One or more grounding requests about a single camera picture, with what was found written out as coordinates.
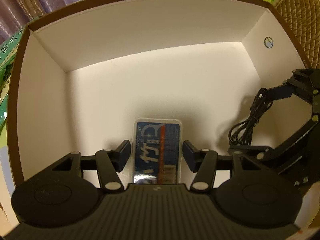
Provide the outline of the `green flat package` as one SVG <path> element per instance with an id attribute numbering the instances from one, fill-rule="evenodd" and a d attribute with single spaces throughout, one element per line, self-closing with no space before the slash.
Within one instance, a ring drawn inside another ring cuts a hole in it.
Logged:
<path id="1" fill-rule="evenodd" d="M 1 130 L 7 119 L 9 83 L 17 49 L 25 27 L 14 33 L 1 44 Z"/>

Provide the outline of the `brown cardboard box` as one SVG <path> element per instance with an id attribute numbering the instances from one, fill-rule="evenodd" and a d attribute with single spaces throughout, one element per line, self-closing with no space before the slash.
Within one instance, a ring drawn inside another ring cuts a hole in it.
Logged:
<path id="1" fill-rule="evenodd" d="M 260 87 L 311 64 L 261 0 L 83 0 L 28 24 L 8 95 L 15 185 L 72 151 L 133 137 L 137 119 L 176 119 L 183 139 L 225 153 Z"/>

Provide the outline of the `quilted brown chair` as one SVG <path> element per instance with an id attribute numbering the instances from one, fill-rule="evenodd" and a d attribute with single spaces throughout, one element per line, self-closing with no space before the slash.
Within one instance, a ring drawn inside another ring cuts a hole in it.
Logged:
<path id="1" fill-rule="evenodd" d="M 276 9 L 302 46 L 309 64 L 319 68 L 319 0 L 279 0 Z"/>

